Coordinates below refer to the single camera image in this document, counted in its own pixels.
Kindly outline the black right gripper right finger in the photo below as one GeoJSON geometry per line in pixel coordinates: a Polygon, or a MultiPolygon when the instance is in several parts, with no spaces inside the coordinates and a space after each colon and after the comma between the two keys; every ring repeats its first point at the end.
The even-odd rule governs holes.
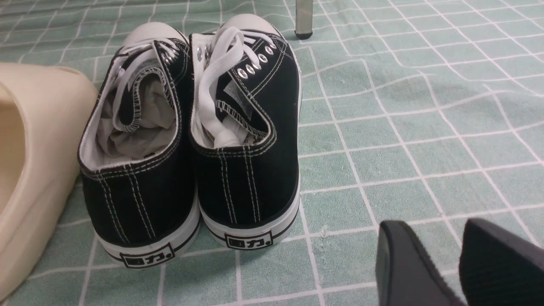
{"type": "Polygon", "coordinates": [[[542,306],[544,252],[482,218],[465,224],[460,283],[470,306],[542,306]]]}

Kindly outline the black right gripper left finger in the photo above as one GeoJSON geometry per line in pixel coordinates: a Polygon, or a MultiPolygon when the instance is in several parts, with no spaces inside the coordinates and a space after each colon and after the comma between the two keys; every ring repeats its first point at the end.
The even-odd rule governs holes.
{"type": "Polygon", "coordinates": [[[380,223],[375,266],[380,306],[464,306],[404,221],[380,223]]]}

